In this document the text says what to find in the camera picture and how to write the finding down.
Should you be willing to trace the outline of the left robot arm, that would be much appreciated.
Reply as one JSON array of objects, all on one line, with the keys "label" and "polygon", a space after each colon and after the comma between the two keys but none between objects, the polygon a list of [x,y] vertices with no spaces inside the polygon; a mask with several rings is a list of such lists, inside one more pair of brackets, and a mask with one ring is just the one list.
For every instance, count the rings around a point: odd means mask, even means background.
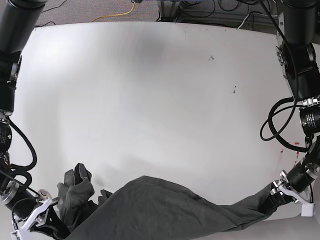
[{"label": "left robot arm", "polygon": [[[273,213],[278,207],[291,202],[302,203],[313,215],[314,193],[312,183],[320,174],[320,70],[312,44],[320,10],[318,0],[278,0],[277,19],[266,14],[276,28],[276,53],[283,77],[292,94],[276,102],[267,120],[272,136],[283,147],[305,153],[289,171],[282,171],[280,179],[272,183],[270,193],[259,207],[262,213]],[[299,119],[304,132],[305,146],[289,143],[281,133],[299,109]]]}]

